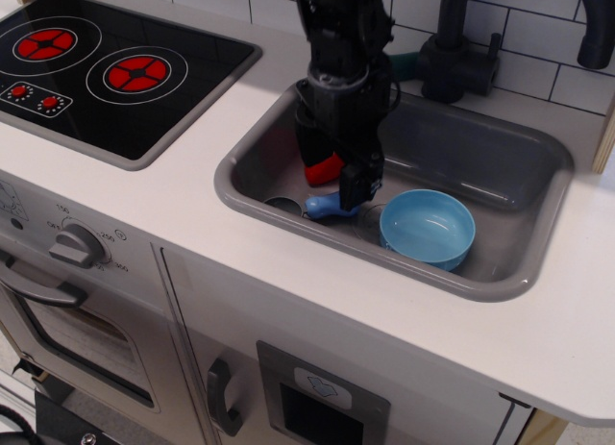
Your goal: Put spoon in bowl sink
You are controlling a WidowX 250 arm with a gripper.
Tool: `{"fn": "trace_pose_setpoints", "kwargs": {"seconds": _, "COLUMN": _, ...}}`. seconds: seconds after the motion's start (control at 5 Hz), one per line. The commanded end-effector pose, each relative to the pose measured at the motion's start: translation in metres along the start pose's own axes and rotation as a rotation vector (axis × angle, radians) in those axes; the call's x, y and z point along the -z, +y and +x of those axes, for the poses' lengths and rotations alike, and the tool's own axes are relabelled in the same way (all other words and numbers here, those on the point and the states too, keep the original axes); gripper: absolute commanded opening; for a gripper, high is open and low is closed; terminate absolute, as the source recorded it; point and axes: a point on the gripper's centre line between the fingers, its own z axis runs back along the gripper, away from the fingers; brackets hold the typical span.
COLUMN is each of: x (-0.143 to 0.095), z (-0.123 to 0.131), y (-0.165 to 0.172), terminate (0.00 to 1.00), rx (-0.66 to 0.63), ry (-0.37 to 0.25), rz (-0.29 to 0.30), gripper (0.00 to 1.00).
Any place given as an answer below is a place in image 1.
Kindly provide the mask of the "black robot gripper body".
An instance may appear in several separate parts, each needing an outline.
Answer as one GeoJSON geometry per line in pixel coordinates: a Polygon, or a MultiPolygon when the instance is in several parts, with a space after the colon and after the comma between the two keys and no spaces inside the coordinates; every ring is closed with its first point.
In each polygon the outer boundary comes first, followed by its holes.
{"type": "Polygon", "coordinates": [[[332,143],[335,153],[347,163],[381,165],[378,128],[394,109],[392,71],[370,73],[358,87],[325,88],[312,78],[297,82],[298,107],[306,107],[332,143]]]}

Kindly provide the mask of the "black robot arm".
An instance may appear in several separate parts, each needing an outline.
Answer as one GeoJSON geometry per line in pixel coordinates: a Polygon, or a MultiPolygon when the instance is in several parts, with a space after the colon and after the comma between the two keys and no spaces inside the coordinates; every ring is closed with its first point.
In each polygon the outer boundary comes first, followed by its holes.
{"type": "Polygon", "coordinates": [[[305,167],[341,160],[340,207],[370,201],[381,185],[378,129],[397,102],[393,66],[383,49],[393,21],[382,0],[296,0],[310,46],[295,133],[305,167]]]}

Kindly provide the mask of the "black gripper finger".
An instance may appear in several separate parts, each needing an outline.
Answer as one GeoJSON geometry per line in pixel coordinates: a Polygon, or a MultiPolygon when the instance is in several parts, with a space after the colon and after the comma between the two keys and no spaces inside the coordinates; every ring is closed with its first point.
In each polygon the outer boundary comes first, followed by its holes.
{"type": "Polygon", "coordinates": [[[347,163],[339,179],[340,207],[352,210],[364,202],[371,201],[381,187],[382,165],[361,166],[347,163]]]}
{"type": "Polygon", "coordinates": [[[295,113],[295,134],[305,166],[314,166],[335,154],[328,136],[317,126],[306,107],[298,107],[295,113]]]}

